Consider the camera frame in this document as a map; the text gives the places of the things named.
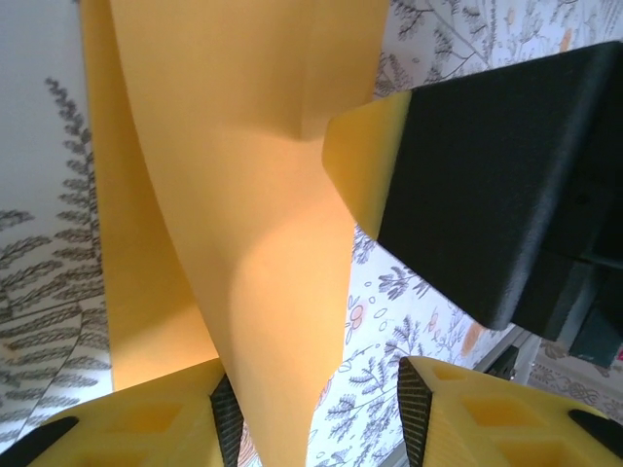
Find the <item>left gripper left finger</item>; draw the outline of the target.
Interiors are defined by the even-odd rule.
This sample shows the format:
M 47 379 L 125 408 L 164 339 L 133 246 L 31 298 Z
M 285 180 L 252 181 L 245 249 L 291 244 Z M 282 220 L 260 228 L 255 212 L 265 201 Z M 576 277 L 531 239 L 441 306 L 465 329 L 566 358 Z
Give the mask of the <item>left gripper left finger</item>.
M 12 466 L 235 466 L 243 416 L 217 359 L 53 416 L 9 449 Z

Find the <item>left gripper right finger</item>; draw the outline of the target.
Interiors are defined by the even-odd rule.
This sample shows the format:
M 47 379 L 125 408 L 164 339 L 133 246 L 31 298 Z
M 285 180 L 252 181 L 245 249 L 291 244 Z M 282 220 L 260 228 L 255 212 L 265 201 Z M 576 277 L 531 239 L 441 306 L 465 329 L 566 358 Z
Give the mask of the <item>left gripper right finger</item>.
M 622 463 L 622 426 L 598 410 L 432 358 L 401 358 L 397 400 L 412 466 Z

